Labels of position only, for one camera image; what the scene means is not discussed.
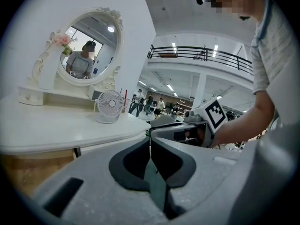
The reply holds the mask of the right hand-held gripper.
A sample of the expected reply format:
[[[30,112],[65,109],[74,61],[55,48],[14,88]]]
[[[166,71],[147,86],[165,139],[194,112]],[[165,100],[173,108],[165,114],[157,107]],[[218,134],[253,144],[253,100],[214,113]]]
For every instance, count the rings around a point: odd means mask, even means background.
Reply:
[[[205,125],[205,137],[202,146],[210,147],[215,133],[227,122],[226,113],[217,98],[185,113],[184,122],[194,125]],[[164,138],[171,141],[185,141],[185,123],[169,123],[149,129],[151,138]]]

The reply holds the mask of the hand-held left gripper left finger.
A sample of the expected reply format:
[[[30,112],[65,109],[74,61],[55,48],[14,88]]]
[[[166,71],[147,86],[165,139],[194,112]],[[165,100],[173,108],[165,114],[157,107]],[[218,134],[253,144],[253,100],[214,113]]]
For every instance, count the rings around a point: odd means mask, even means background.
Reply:
[[[34,192],[32,209],[44,225],[151,225],[166,218],[148,192],[120,186],[109,171],[110,159],[131,145],[81,155]]]

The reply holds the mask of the person's right forearm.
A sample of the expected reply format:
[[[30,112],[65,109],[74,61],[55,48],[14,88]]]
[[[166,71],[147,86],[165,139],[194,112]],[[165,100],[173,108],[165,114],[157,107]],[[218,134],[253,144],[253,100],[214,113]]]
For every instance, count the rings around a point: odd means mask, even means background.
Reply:
[[[223,124],[215,133],[210,147],[220,144],[239,143],[259,135],[271,123],[274,104],[265,91],[256,93],[255,105],[235,120]]]

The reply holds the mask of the white desk fan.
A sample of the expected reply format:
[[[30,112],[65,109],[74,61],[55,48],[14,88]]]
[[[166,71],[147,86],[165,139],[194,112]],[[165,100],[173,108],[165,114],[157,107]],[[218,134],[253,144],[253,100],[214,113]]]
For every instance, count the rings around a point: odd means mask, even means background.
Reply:
[[[95,100],[95,119],[99,123],[115,123],[124,107],[123,97],[114,90],[102,92]]]

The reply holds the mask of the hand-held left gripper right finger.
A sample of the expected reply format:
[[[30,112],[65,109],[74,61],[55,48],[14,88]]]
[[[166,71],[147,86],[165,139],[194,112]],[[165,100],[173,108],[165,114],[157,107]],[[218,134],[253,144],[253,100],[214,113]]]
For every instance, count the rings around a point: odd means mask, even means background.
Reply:
[[[153,138],[151,158],[166,176],[177,217],[152,220],[151,225],[228,225],[236,197],[231,195],[233,187],[222,186],[243,155]]]

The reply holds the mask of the white box with grey front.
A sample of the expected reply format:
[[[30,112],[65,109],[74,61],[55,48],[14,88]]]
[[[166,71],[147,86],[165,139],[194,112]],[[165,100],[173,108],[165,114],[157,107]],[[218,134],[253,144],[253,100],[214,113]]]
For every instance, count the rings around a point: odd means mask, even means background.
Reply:
[[[88,97],[90,100],[96,100],[98,97],[109,88],[104,88],[102,86],[90,85],[88,89]]]

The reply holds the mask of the white dressing table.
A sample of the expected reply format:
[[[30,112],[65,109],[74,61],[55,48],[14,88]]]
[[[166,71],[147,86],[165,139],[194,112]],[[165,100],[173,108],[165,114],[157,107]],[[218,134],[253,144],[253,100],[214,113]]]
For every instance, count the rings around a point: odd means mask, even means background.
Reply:
[[[0,99],[0,153],[25,155],[106,146],[134,140],[150,128],[145,121],[122,113],[115,123],[96,121],[92,109],[67,102],[69,96],[56,92],[63,103],[26,105],[14,90]]]

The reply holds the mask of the person's striped grey shirt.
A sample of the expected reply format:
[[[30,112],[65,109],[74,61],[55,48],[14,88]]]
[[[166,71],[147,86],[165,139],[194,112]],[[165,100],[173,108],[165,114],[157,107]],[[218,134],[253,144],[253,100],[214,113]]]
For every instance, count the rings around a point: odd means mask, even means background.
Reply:
[[[300,42],[280,7],[265,0],[251,43],[253,93],[265,91],[284,125],[300,123]]]

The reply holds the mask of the drink cup with red straw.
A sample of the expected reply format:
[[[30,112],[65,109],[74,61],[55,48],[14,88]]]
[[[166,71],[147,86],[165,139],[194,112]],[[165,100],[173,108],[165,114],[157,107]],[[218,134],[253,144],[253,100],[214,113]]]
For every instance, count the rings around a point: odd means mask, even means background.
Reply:
[[[128,105],[131,103],[129,96],[128,96],[128,90],[121,88],[120,89],[120,94],[122,96],[122,101],[123,101],[123,108],[122,108],[122,113],[126,112],[126,109],[128,107]]]

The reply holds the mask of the oval white framed mirror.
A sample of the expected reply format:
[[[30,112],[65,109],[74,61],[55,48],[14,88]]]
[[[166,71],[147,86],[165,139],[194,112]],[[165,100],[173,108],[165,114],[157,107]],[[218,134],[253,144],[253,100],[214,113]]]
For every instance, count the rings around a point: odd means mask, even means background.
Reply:
[[[117,60],[124,41],[121,13],[99,7],[81,15],[60,32],[78,40],[70,44],[70,55],[60,61],[55,88],[96,85],[114,89],[120,69]]]

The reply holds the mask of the pink artificial flowers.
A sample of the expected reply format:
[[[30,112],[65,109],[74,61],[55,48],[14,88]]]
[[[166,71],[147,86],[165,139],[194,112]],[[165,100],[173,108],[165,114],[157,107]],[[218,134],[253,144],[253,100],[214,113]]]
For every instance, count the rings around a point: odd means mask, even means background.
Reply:
[[[63,54],[66,56],[69,56],[72,51],[70,44],[72,42],[77,42],[77,40],[78,38],[71,38],[68,34],[62,33],[60,31],[52,32],[50,34],[50,44],[63,46],[64,47]]]

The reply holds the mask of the person's right hand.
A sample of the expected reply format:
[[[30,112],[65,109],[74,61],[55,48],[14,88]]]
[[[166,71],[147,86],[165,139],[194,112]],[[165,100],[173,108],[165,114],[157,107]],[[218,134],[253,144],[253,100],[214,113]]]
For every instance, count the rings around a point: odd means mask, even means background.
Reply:
[[[185,130],[185,143],[197,147],[202,147],[205,139],[205,129],[203,127],[195,127]]]

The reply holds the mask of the black balcony railing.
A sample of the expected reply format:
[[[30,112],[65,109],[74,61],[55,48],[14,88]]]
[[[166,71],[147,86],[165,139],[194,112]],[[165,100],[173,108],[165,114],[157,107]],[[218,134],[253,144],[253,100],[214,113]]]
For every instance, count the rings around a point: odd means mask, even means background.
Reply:
[[[191,59],[202,62],[214,62],[220,65],[225,65],[238,71],[253,75],[252,62],[234,55],[232,53],[220,51],[218,46],[215,48],[194,47],[194,46],[164,46],[150,47],[147,58],[168,58],[168,59]]]

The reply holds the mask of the white large drawer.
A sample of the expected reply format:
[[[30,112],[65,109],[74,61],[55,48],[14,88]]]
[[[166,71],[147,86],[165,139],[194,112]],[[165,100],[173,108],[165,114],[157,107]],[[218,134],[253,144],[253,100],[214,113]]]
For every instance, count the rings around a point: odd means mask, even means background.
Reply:
[[[134,145],[138,142],[141,142],[145,138],[146,138],[146,136],[136,136],[136,137],[132,137],[132,138],[122,139],[119,141],[106,142],[106,143],[102,143],[102,144],[98,144],[98,145],[81,147],[79,150],[80,150],[80,154],[84,155],[84,154],[87,154],[90,152],[94,152],[96,150],[116,147],[119,145]]]
[[[75,151],[69,149],[25,155],[0,155],[0,165],[14,187],[31,196],[44,180],[75,159]]]

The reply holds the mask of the white vase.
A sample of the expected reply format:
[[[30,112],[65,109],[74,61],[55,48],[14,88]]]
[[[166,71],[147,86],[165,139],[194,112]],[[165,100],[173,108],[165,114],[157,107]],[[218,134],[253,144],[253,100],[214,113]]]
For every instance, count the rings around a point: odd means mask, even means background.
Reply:
[[[52,44],[50,46],[48,57],[43,63],[39,77],[38,88],[43,90],[52,90],[56,77],[59,60],[64,47],[62,45]]]

